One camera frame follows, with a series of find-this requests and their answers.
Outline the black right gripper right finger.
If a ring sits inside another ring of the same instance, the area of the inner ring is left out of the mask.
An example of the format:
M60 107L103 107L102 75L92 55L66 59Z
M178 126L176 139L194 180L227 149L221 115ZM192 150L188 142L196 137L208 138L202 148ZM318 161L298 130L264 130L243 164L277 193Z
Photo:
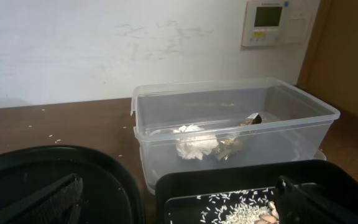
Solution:
M275 190L275 207L280 223L358 223L357 210L329 198L316 184L309 187L280 176Z

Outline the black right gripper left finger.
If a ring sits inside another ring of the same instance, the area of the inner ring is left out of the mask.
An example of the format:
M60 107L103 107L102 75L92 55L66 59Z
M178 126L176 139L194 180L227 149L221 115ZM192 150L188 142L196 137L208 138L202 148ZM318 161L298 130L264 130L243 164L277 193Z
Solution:
M2 209L0 223L77 224L83 179L69 174Z

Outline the food scraps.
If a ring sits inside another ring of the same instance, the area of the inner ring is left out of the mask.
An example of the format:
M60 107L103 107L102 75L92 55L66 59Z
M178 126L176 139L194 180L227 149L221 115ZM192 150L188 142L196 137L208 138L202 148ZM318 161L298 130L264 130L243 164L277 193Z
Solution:
M201 223L277 224L280 222L272 188L236 190L197 195L201 206Z

